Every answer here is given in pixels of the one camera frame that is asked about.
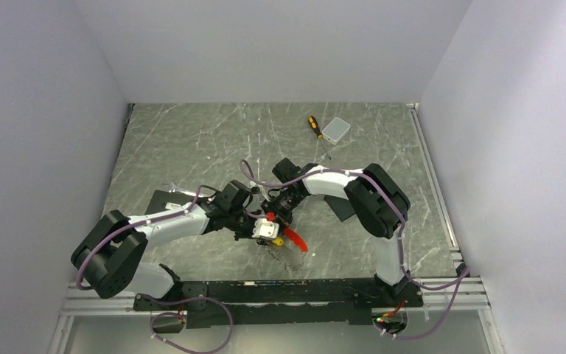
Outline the yellow key tag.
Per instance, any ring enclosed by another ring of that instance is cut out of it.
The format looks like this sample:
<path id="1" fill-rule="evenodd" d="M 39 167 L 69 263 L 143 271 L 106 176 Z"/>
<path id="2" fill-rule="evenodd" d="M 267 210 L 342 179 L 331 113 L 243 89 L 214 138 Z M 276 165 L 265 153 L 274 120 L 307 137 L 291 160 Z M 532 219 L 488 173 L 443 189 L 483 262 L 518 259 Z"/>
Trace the yellow key tag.
<path id="1" fill-rule="evenodd" d="M 283 246 L 284 240 L 282 238 L 278 237 L 275 240 L 273 240 L 272 243 L 276 246 Z"/>

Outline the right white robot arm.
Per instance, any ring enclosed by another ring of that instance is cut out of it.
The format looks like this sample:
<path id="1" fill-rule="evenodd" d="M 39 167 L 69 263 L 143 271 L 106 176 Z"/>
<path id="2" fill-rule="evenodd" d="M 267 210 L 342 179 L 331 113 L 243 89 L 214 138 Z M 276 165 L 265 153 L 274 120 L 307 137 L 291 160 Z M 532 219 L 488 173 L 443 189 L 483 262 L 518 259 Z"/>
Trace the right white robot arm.
<path id="1" fill-rule="evenodd" d="M 282 159 L 273 174 L 279 184 L 267 185 L 276 194 L 262 203 L 266 213 L 289 226 L 293 210 L 305 199 L 322 195 L 336 201 L 342 210 L 332 211 L 342 221 L 355 215 L 362 227 L 374 236 L 377 257 L 375 276 L 377 298 L 386 306 L 394 306 L 405 296 L 405 258 L 402 246 L 404 226 L 410 201 L 394 180 L 378 164 L 364 169 L 342 170 L 309 163 L 303 167 Z"/>

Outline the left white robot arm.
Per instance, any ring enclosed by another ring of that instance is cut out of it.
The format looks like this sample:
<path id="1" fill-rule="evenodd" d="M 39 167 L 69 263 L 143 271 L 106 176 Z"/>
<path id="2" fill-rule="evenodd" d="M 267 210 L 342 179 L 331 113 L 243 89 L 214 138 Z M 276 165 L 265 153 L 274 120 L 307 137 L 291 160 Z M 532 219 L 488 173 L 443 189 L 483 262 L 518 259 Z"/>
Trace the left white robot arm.
<path id="1" fill-rule="evenodd" d="M 189 203 L 163 212 L 107 213 L 71 256 L 77 288 L 102 299 L 122 291 L 145 294 L 165 310 L 176 308 L 183 296 L 180 277 L 166 265 L 142 262 L 146 250 L 221 229 L 249 233 L 254 220 L 245 214 L 245 203 L 251 198 L 251 190 L 233 180 L 210 197 L 195 195 Z"/>

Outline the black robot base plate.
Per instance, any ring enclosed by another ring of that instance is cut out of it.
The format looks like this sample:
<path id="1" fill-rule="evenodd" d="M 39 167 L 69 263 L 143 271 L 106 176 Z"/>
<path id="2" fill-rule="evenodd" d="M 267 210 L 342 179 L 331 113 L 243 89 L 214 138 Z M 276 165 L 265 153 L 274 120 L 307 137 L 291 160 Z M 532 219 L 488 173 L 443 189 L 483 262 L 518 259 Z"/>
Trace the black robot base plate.
<path id="1" fill-rule="evenodd" d="M 377 277 L 318 280 L 185 281 L 153 302 L 137 294 L 138 312 L 185 310 L 189 329 L 215 325 L 345 322 L 370 325 L 379 309 L 423 306 L 408 280 L 386 285 Z"/>

